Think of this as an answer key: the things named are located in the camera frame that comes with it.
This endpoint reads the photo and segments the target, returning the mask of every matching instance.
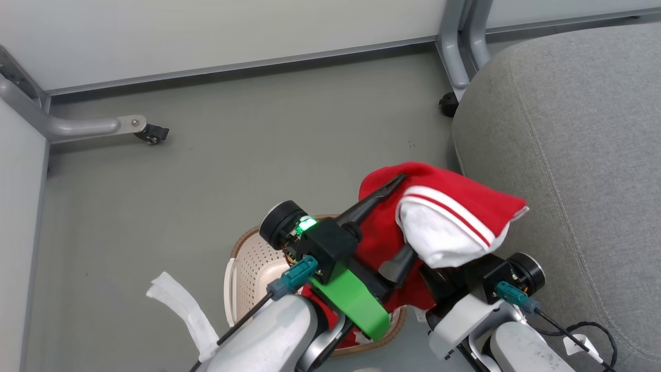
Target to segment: red cloth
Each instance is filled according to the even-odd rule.
[[[397,187],[391,196],[380,203],[361,224],[363,240],[358,245],[355,256],[374,270],[384,261],[391,259],[404,245],[404,236],[395,222],[397,204],[404,192],[411,186],[427,186],[441,191],[469,210],[496,236],[516,216],[525,209],[525,200],[498,193],[452,171],[438,169],[425,163],[403,163],[384,167],[369,174],[360,185],[358,199],[362,200],[381,188],[398,174],[405,173],[407,178]],[[384,304],[387,312],[410,304],[427,310],[434,306],[427,286],[424,284],[418,268],[423,264],[418,259],[411,269],[401,289],[396,290],[390,300]],[[337,317],[319,299],[312,295],[309,288],[304,288],[303,295],[319,303],[333,327]],[[340,344],[340,348],[356,345],[355,337],[349,335]]]

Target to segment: red towel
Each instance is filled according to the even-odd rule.
[[[477,236],[490,239],[488,246],[499,237],[509,222],[527,210],[525,200],[515,198],[472,181],[452,171],[438,169],[424,163],[404,163],[393,167],[384,167],[369,174],[360,185],[358,199],[362,200],[386,182],[405,173],[407,178],[397,187],[397,190],[381,204],[361,224],[363,240],[358,245],[355,256],[365,265],[377,270],[384,261],[391,259],[404,245],[404,234],[398,226],[396,214],[403,197],[414,200],[428,199],[437,208],[448,210],[460,221],[460,228],[470,230]],[[422,190],[422,194],[406,195],[407,190]],[[444,200],[438,200],[435,193],[424,190],[439,191]],[[418,259],[411,269],[407,280],[401,289],[396,290],[390,300],[384,304],[387,312],[392,312],[400,306],[409,304],[427,310],[434,306],[427,286],[424,284],[418,268],[423,261]],[[309,288],[304,288],[303,295],[314,298]],[[337,317],[319,299],[314,298],[329,318],[329,326],[333,327]],[[340,348],[356,345],[355,337],[349,335]]]

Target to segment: white stripe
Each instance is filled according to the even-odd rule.
[[[509,230],[510,230],[510,223],[507,222],[507,225],[505,225],[505,227],[503,227],[502,232],[500,233],[500,235],[498,235],[496,237],[496,239],[494,239],[494,241],[491,242],[491,250],[492,251],[497,250],[498,247],[500,247],[500,245],[503,243],[503,241],[505,241],[505,237],[507,236],[507,231],[509,231]]]
[[[404,192],[404,195],[409,194],[417,194],[434,199],[435,201],[445,205],[447,208],[450,208],[463,219],[465,219],[466,222],[468,222],[473,228],[475,228],[475,230],[477,230],[477,232],[484,236],[485,239],[489,241],[489,243],[493,242],[493,240],[496,238],[494,232],[486,227],[482,221],[473,215],[473,213],[471,213],[463,205],[459,204],[456,200],[452,199],[441,191],[432,189],[431,187],[427,186],[412,186]]]
[[[530,210],[530,208],[528,208],[527,205],[524,206],[517,213],[514,213],[514,217],[512,217],[512,221],[518,220],[519,218],[521,218],[529,210]]]
[[[468,236],[470,236],[471,239],[473,239],[476,243],[478,243],[482,247],[482,249],[484,249],[485,251],[487,251],[488,248],[491,246],[491,244],[490,244],[491,242],[489,242],[489,244],[487,244],[470,227],[466,226],[465,223],[463,223],[460,219],[458,219],[450,211],[446,210],[445,208],[443,208],[443,207],[441,207],[437,204],[434,204],[433,202],[430,202],[429,200],[421,199],[421,198],[414,197],[414,196],[403,197],[402,199],[399,200],[399,203],[397,204],[397,219],[396,219],[396,221],[397,221],[397,224],[399,225],[400,228],[401,228],[402,225],[401,225],[401,221],[399,220],[399,209],[401,208],[402,204],[406,203],[406,202],[417,203],[417,204],[420,204],[420,205],[424,205],[425,207],[428,207],[430,209],[433,209],[438,214],[445,217],[448,221],[450,221],[450,222],[454,223],[455,225],[457,225],[458,228],[460,228],[464,232],[466,232],[466,234],[468,234]]]

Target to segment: green led light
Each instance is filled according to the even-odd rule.
[[[307,229],[309,229],[310,227],[312,227],[312,225],[314,225],[316,223],[317,223],[317,220],[315,220],[314,218],[308,218],[307,220],[302,220],[298,224],[298,226],[296,226],[296,234],[301,235],[303,233],[303,231],[306,231]]]

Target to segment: white cloth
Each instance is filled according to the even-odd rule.
[[[198,360],[202,363],[211,359],[218,350],[218,334],[209,323],[200,305],[188,291],[174,280],[170,274],[163,272],[151,281],[153,284],[147,291],[147,297],[166,304],[186,323],[190,337],[200,352]]]
[[[456,219],[430,205],[404,198],[398,210],[397,222],[404,232],[404,239],[434,269],[458,267],[493,252],[500,247],[510,227],[508,223],[487,246],[476,240],[466,225],[458,224]]]

